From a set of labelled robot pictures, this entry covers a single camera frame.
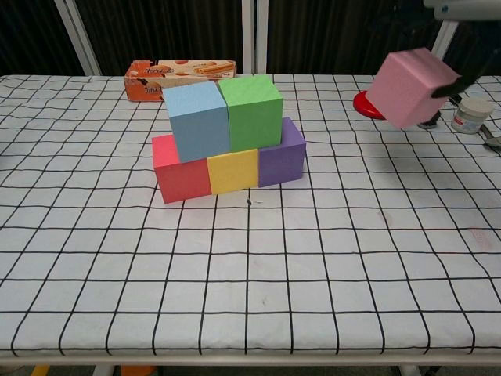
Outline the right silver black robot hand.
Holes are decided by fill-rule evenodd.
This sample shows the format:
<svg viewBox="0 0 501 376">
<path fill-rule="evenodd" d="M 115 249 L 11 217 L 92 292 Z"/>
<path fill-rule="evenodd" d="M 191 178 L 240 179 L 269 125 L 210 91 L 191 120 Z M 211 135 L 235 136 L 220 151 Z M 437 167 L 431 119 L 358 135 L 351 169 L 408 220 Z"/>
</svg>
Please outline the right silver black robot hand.
<svg viewBox="0 0 501 376">
<path fill-rule="evenodd" d="M 423 6 L 434 10 L 437 20 L 467 22 L 499 22 L 500 1 L 422 1 Z M 488 58 L 476 72 L 468 72 L 458 77 L 452 84 L 438 87 L 431 94 L 432 98 L 459 95 L 474 84 L 488 69 L 489 64 L 500 52 L 500 47 L 492 44 Z"/>
</svg>

